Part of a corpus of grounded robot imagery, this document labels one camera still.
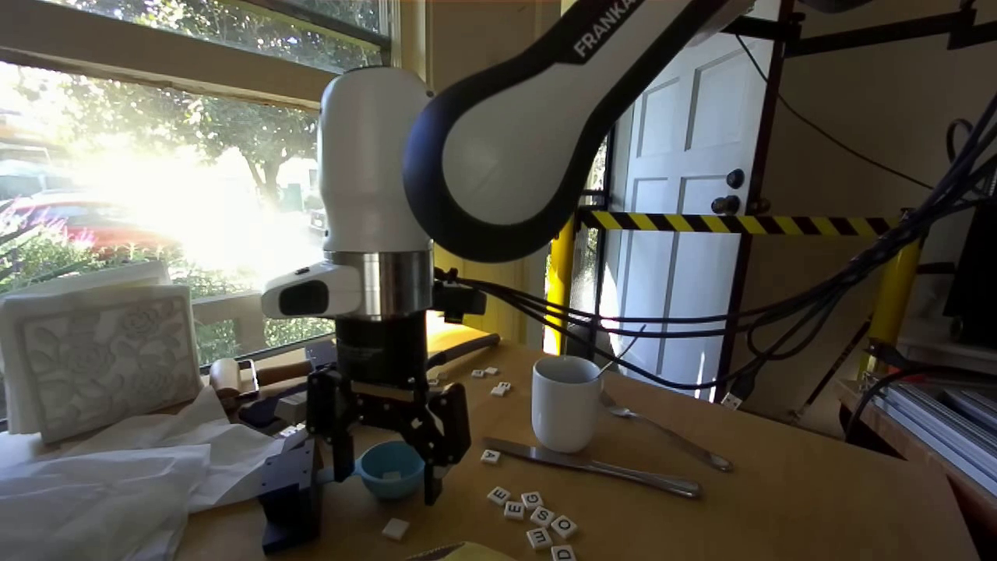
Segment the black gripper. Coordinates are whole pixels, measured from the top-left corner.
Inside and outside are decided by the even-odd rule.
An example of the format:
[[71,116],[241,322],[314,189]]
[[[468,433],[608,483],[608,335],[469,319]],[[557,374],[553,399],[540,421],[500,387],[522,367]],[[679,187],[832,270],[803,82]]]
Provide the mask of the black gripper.
[[340,319],[334,362],[307,374],[307,427],[326,435],[334,479],[354,469],[350,427],[368,421],[416,435],[423,458],[423,501],[441,491],[441,466],[451,465],[444,435],[468,435],[464,387],[433,388],[425,381],[425,314]]

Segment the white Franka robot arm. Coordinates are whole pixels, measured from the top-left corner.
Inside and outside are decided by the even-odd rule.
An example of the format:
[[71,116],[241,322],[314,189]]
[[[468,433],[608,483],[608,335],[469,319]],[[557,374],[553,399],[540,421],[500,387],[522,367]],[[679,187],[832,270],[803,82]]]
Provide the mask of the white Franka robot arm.
[[441,89],[401,68],[334,77],[316,113],[323,259],[265,287],[271,319],[335,325],[307,433],[354,466],[359,425],[423,458],[425,494],[469,444],[464,388],[425,384],[431,251],[522,259],[567,224],[601,137],[686,42],[754,0],[577,0],[532,45]]

